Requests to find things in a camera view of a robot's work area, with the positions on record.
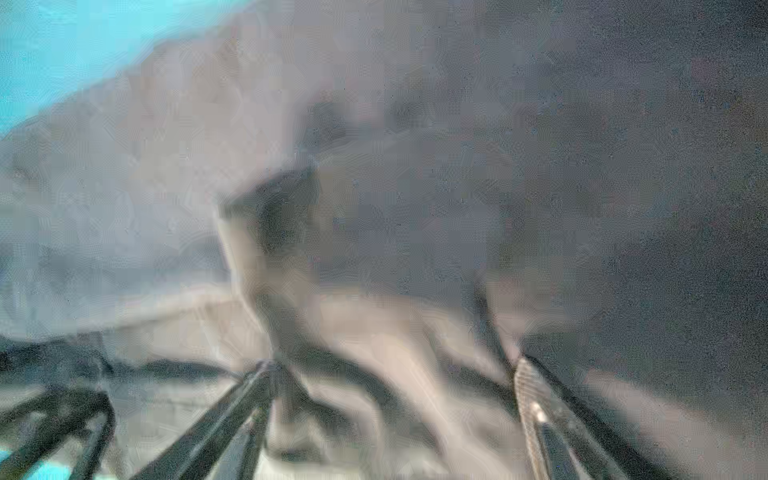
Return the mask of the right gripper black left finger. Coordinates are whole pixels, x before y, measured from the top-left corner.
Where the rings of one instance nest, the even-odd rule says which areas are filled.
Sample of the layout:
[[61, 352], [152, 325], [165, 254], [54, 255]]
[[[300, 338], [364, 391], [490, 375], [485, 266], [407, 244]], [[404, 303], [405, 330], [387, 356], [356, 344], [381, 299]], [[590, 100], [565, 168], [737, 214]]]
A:
[[255, 476], [276, 393], [274, 361], [261, 361], [135, 479], [204, 479], [239, 434], [237, 479]]

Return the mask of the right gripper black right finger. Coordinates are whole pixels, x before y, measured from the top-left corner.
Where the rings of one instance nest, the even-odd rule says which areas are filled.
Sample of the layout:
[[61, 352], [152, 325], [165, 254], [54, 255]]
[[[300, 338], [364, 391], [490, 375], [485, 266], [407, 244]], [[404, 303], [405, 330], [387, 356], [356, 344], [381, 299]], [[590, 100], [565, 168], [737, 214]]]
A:
[[523, 356], [514, 392], [537, 479], [668, 479], [537, 359]]

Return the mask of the black t shirt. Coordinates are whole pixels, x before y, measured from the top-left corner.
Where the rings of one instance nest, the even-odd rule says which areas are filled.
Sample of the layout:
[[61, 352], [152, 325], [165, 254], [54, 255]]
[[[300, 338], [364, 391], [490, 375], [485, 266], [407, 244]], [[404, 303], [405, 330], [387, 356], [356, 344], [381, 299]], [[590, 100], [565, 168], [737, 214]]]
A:
[[765, 2], [251, 1], [2, 134], [1, 404], [115, 476], [275, 359], [265, 477], [528, 479], [524, 358], [766, 477]]

